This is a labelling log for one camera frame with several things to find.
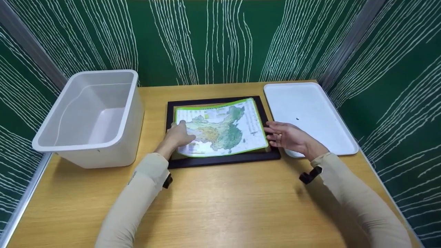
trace map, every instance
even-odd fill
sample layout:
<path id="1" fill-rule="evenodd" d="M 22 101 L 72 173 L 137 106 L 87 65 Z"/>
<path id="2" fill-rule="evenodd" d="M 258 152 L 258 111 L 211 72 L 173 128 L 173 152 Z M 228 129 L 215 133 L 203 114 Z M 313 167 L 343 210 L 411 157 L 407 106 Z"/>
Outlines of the map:
<path id="1" fill-rule="evenodd" d="M 178 148 L 188 157 L 232 155 L 268 146 L 252 98 L 208 107 L 180 107 L 176 122 L 185 120 L 188 134 L 196 139 Z"/>

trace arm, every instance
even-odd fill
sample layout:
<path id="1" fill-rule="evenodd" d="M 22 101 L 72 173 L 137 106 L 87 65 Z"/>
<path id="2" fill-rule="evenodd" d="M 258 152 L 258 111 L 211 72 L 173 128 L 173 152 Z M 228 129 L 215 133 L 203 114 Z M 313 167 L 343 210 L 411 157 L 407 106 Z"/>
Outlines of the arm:
<path id="1" fill-rule="evenodd" d="M 323 184 L 368 235 L 371 247 L 411 247 L 406 229 L 386 203 L 320 142 L 298 127 L 270 121 L 266 132 L 274 147 L 305 155 L 312 166 L 320 166 Z"/>
<path id="2" fill-rule="evenodd" d="M 323 184 L 365 231 L 371 247 L 412 247 L 406 229 L 392 210 L 335 154 L 323 154 L 311 165 L 323 168 Z"/>
<path id="3" fill-rule="evenodd" d="M 170 174 L 168 159 L 173 151 L 196 137 L 187 134 L 185 121 L 172 124 L 154 153 L 147 154 L 116 199 L 101 226 L 96 248 L 131 248 L 136 229 Z"/>

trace black strap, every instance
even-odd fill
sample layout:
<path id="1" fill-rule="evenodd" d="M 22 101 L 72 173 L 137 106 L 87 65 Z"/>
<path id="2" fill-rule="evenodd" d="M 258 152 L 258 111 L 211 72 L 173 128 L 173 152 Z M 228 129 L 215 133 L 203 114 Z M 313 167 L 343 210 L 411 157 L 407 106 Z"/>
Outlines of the black strap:
<path id="1" fill-rule="evenodd" d="M 312 180 L 314 180 L 314 178 L 316 178 L 318 175 L 320 175 L 320 173 L 323 171 L 323 168 L 320 166 L 316 166 L 314 167 L 314 169 L 311 170 L 311 172 L 306 173 L 303 172 L 299 179 L 304 183 L 304 184 L 308 184 L 310 182 L 312 182 Z"/>

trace green map border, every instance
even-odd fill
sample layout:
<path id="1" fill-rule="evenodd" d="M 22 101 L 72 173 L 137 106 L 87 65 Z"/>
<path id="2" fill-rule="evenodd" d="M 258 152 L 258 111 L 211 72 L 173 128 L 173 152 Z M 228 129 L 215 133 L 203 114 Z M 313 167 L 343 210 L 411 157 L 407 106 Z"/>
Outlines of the green map border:
<path id="1" fill-rule="evenodd" d="M 259 118 L 259 124 L 260 124 L 260 129 L 262 130 L 263 136 L 265 138 L 265 142 L 266 142 L 266 146 L 264 147 L 258 147 L 258 148 L 254 148 L 254 149 L 250 149 L 250 150 L 245 150 L 245 151 L 241 151 L 241 152 L 236 152 L 236 153 L 230 153 L 230 154 L 226 154 L 226 155 L 218 155 L 218 156 L 189 156 L 187 154 L 183 154 L 180 153 L 178 150 L 176 150 L 177 153 L 184 155 L 186 157 L 189 158 L 210 158 L 210 157 L 223 157 L 223 156 L 230 156 L 230 155 L 235 155 L 235 154 L 240 154 L 240 153 L 245 153 L 245 152 L 249 152 L 249 151 L 254 151 L 254 150 L 259 150 L 262 148 L 267 148 L 269 146 L 268 144 L 268 140 L 266 139 L 266 135 L 265 135 L 265 131 L 263 130 L 263 125 L 262 125 L 262 119 L 260 118 L 259 112 L 257 111 L 257 106 L 256 106 L 256 102 L 254 101 L 253 98 L 245 98 L 242 100 L 238 100 L 238 101 L 232 101 L 232 102 L 228 102 L 228 103 L 223 103 L 223 104 L 219 104 L 219 105 L 214 105 L 214 106 L 205 106 L 205 107 L 178 107 L 175 109 L 175 121 L 178 119 L 178 110 L 206 110 L 206 109 L 217 109 L 217 108 L 222 108 L 222 107 L 226 107 L 226 106 L 231 106 L 234 104 L 238 104 L 241 102 L 246 102 L 248 101 L 248 99 L 250 99 L 251 101 L 253 101 L 254 104 L 254 110 L 256 112 L 257 117 Z"/>

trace green backdrop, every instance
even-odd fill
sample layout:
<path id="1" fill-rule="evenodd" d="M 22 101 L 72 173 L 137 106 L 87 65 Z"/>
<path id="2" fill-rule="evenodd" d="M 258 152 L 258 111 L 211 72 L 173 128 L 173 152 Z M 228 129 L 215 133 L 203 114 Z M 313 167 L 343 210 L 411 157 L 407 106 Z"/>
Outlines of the green backdrop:
<path id="1" fill-rule="evenodd" d="M 43 156 L 31 141 L 58 93 L 0 24 L 0 234 Z"/>
<path id="2" fill-rule="evenodd" d="M 365 0 L 7 0 L 60 70 L 142 86 L 319 79 Z"/>
<path id="3" fill-rule="evenodd" d="M 426 247 L 441 246 L 441 2 L 389 0 L 328 94 Z"/>

